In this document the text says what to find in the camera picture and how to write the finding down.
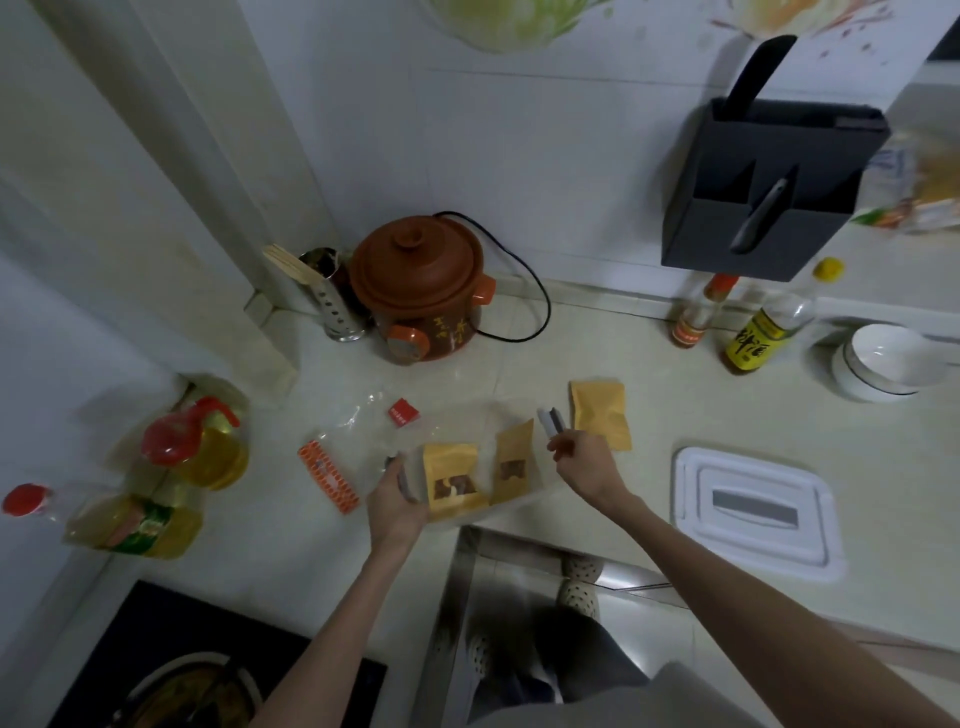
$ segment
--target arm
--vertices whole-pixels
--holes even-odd
[[[251,728],[336,728],[343,721],[373,622],[428,515],[400,494],[402,466],[398,457],[367,498],[371,553],[360,575]]]
[[[548,447],[560,476],[650,555],[784,726],[957,727],[824,620],[657,516],[627,490],[602,437],[568,430]]]

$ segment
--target black power cord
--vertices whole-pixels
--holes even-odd
[[[536,339],[538,336],[540,336],[540,335],[543,333],[543,330],[547,327],[547,324],[550,323],[550,316],[553,315],[553,304],[552,304],[552,302],[550,301],[550,294],[548,294],[548,293],[546,292],[546,288],[543,287],[542,281],[540,281],[540,278],[537,276],[536,273],[534,273],[534,269],[531,268],[529,265],[527,265],[526,261],[525,261],[523,258],[521,258],[519,255],[517,255],[517,254],[514,253],[513,251],[507,250],[507,248],[504,247],[503,243],[501,243],[499,240],[497,240],[495,237],[493,237],[492,233],[491,233],[489,230],[487,230],[486,228],[484,228],[482,225],[480,225],[480,223],[478,223],[478,222],[477,222],[476,220],[474,220],[473,218],[467,217],[463,212],[457,212],[456,210],[446,209],[446,210],[444,210],[443,212],[437,212],[437,213],[435,213],[435,214],[434,214],[434,217],[458,217],[458,218],[460,218],[461,220],[464,220],[465,222],[470,223],[470,224],[473,225],[475,228],[477,228],[479,231],[483,232],[483,233],[491,240],[491,242],[493,243],[493,245],[495,245],[497,248],[499,248],[501,251],[503,251],[504,253],[506,253],[507,255],[509,255],[509,256],[510,256],[511,258],[513,258],[517,263],[519,263],[520,265],[522,265],[524,268],[527,269],[527,271],[530,273],[530,275],[533,276],[533,279],[534,279],[534,281],[536,282],[536,284],[540,287],[540,291],[541,291],[542,294],[543,294],[543,299],[546,301],[546,320],[543,322],[543,326],[541,326],[540,328],[538,328],[536,331],[534,331],[534,332],[533,332],[532,334],[530,334],[529,336],[526,336],[526,337],[524,337],[524,338],[522,338],[522,339],[508,339],[508,338],[506,338],[505,336],[497,336],[495,333],[488,333],[488,332],[486,332],[486,331],[481,331],[479,328],[476,330],[476,332],[477,332],[478,334],[480,334],[481,336],[486,336],[488,339],[496,339],[497,341],[505,341],[505,342],[507,342],[508,344],[522,344],[522,343],[524,343],[525,341],[530,341],[531,339]]]

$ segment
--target knife block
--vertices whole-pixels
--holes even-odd
[[[870,107],[755,101],[722,120],[714,99],[663,218],[661,264],[788,281],[853,215],[863,169],[890,137]],[[751,249],[731,250],[771,188],[788,185]]]

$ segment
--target white bowl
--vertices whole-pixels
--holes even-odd
[[[833,378],[836,379],[837,385],[840,387],[840,389],[853,397],[855,400],[871,402],[896,402],[909,400],[911,397],[917,394],[916,392],[913,392],[911,394],[895,395],[871,386],[857,376],[851,369],[850,364],[844,357],[844,349],[846,347],[846,343],[837,347],[837,350],[833,353],[833,358],[830,360],[830,368],[833,371]]]
[[[894,395],[915,394],[947,377],[947,362],[936,343],[911,328],[870,324],[858,329],[845,358],[858,378]]]

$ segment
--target kraft paper bag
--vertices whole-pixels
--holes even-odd
[[[610,449],[631,450],[627,391],[618,381],[571,381],[573,426],[607,438]]]
[[[491,505],[530,492],[530,450],[533,439],[533,420],[497,434]]]
[[[479,450],[470,443],[427,443],[423,446],[430,521],[461,516],[490,505],[473,482]]]

